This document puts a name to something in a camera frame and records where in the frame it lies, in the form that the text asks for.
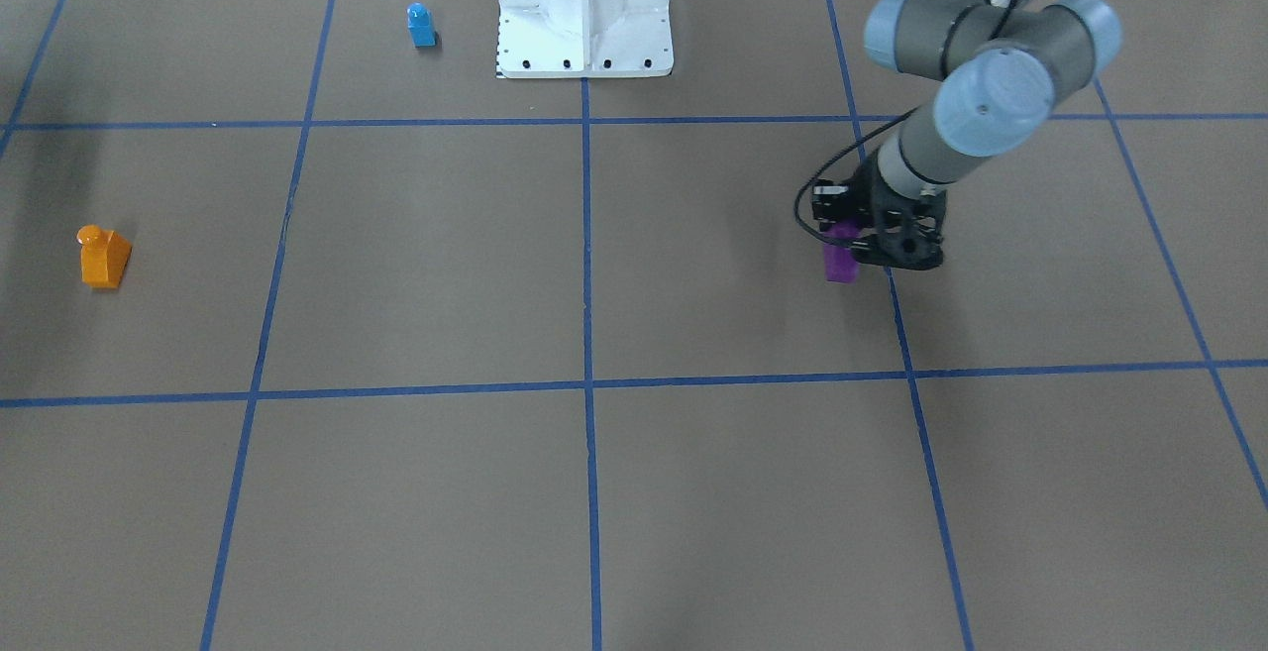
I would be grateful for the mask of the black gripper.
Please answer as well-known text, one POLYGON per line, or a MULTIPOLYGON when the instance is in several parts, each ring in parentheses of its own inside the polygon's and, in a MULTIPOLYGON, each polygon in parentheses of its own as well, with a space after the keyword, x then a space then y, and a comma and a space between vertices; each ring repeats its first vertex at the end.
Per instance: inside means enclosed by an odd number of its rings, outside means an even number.
POLYGON ((883 179, 877 156, 850 178, 850 221, 858 227, 851 254, 862 266, 929 272, 942 266, 946 195, 896 194, 883 179))

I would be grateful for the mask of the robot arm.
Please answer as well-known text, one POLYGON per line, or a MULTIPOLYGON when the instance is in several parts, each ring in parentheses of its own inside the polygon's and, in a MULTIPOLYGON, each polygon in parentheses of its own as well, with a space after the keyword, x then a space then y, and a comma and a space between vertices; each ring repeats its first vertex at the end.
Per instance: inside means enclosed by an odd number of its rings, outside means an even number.
POLYGON ((858 266, 941 266, 948 187, 1023 145, 1121 51, 1118 14, 1102 0, 880 0, 862 42, 874 63, 938 82, 841 184, 812 188, 825 259, 858 266))

